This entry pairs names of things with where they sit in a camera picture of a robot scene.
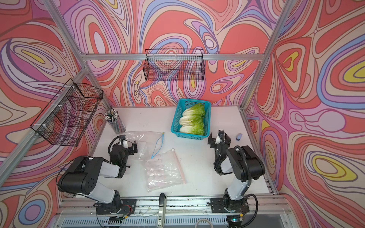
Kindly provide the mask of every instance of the metal bracket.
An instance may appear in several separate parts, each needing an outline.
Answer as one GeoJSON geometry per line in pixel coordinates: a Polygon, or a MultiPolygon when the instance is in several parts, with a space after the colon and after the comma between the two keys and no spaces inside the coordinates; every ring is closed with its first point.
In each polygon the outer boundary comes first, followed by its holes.
{"type": "Polygon", "coordinates": [[[212,209],[212,213],[241,213],[247,214],[250,212],[249,205],[247,203],[247,199],[242,199],[243,204],[241,207],[236,209],[235,211],[227,211],[223,204],[223,198],[210,198],[210,206],[212,209]]]}
{"type": "MultiPolygon", "coordinates": [[[[136,203],[137,203],[137,199],[122,199],[122,209],[118,212],[119,215],[122,214],[134,214],[134,211],[136,209],[136,203]]],[[[96,214],[98,215],[110,215],[110,212],[106,211],[103,209],[103,207],[98,206],[96,208],[96,214]]]]}

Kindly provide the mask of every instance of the colorful swirl wallpaper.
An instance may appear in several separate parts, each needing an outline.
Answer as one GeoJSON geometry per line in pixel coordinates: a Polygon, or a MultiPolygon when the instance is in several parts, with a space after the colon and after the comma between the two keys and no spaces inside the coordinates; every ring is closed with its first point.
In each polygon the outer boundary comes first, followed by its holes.
{"type": "MultiPolygon", "coordinates": [[[[263,53],[280,1],[57,2],[84,53],[144,53],[203,48],[205,53],[263,53]]],[[[143,61],[89,61],[112,106],[173,106],[180,98],[240,105],[258,61],[206,61],[204,82],[145,82],[143,61]]]]}
{"type": "Polygon", "coordinates": [[[365,227],[365,1],[298,0],[245,104],[301,227],[365,227]]]}
{"type": "Polygon", "coordinates": [[[143,61],[92,60],[88,64],[112,106],[176,106],[180,98],[240,105],[258,61],[217,61],[204,82],[146,81],[143,61]]]}
{"type": "MultiPolygon", "coordinates": [[[[81,68],[41,0],[0,0],[0,21],[1,165],[81,68]]],[[[104,110],[101,103],[78,147],[36,141],[0,188],[0,227],[47,226],[63,196],[55,177],[69,160],[89,154],[104,123],[104,110]]]]}
{"type": "MultiPolygon", "coordinates": [[[[196,47],[262,54],[284,4],[54,2],[81,51],[94,54],[196,47]]],[[[42,0],[0,0],[0,19],[1,165],[81,66],[42,0]]],[[[302,228],[365,227],[364,56],[364,0],[297,0],[244,105],[268,171],[302,228]]],[[[143,61],[87,64],[112,106],[171,106],[185,97],[240,105],[258,61],[206,61],[204,82],[145,81],[143,61]]],[[[47,227],[65,197],[55,177],[90,153],[105,109],[102,102],[78,147],[37,140],[0,188],[0,227],[47,227]]]]}

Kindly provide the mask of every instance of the black wire basket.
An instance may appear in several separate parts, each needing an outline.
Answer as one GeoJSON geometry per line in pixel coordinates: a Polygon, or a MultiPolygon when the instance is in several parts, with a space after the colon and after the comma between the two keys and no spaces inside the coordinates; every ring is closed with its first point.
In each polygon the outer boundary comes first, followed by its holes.
{"type": "Polygon", "coordinates": [[[78,146],[102,99],[101,89],[73,83],[38,129],[31,128],[52,145],[78,146]]]}
{"type": "Polygon", "coordinates": [[[146,81],[204,81],[203,49],[146,49],[146,81]]]}

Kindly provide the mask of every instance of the teal plastic basket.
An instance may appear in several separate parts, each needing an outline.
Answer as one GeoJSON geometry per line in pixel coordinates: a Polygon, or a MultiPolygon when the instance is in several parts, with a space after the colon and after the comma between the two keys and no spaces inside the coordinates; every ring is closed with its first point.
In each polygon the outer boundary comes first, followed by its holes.
{"type": "Polygon", "coordinates": [[[211,108],[212,108],[212,104],[209,101],[194,100],[194,99],[180,99],[178,104],[177,104],[174,120],[172,122],[171,132],[176,134],[177,137],[187,138],[187,139],[202,140],[202,139],[208,137],[209,133],[210,133],[210,111],[211,111],[211,108]],[[190,107],[193,107],[197,103],[203,104],[204,109],[205,109],[205,116],[203,118],[204,135],[193,135],[193,134],[180,133],[179,131],[180,131],[181,125],[179,124],[179,120],[183,116],[183,112],[186,109],[188,109],[190,107]]]}

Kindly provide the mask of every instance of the clear plastic bag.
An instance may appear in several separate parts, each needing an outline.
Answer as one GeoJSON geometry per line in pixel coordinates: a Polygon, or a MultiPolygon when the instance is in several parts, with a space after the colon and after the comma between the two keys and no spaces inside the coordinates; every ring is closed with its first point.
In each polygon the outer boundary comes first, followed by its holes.
{"type": "Polygon", "coordinates": [[[157,154],[144,163],[147,175],[147,191],[167,188],[185,183],[184,173],[175,149],[157,154]]]}
{"type": "Polygon", "coordinates": [[[129,156],[128,159],[133,160],[148,160],[156,154],[162,147],[164,132],[155,131],[129,131],[124,132],[126,140],[137,143],[138,153],[129,156]]]}

